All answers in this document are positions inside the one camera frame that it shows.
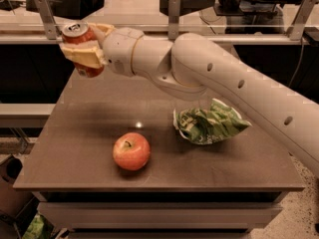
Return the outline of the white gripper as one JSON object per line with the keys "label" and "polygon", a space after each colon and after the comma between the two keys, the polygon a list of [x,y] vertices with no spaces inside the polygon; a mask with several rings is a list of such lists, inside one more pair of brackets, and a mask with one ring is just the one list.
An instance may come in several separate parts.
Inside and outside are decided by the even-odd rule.
{"label": "white gripper", "polygon": [[132,28],[116,29],[110,24],[90,23],[98,41],[80,44],[61,43],[60,49],[64,56],[82,66],[93,69],[108,68],[116,74],[132,77],[132,57],[135,45],[144,32]]}

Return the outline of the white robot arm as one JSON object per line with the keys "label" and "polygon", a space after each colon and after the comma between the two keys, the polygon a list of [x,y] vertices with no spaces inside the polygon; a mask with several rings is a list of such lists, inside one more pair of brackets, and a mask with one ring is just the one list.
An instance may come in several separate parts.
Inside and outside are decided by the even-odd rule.
{"label": "white robot arm", "polygon": [[64,56],[78,72],[101,70],[148,79],[162,91],[194,100],[211,89],[282,142],[319,176],[319,105],[243,64],[194,33],[170,41],[143,31],[73,22],[62,27]]}

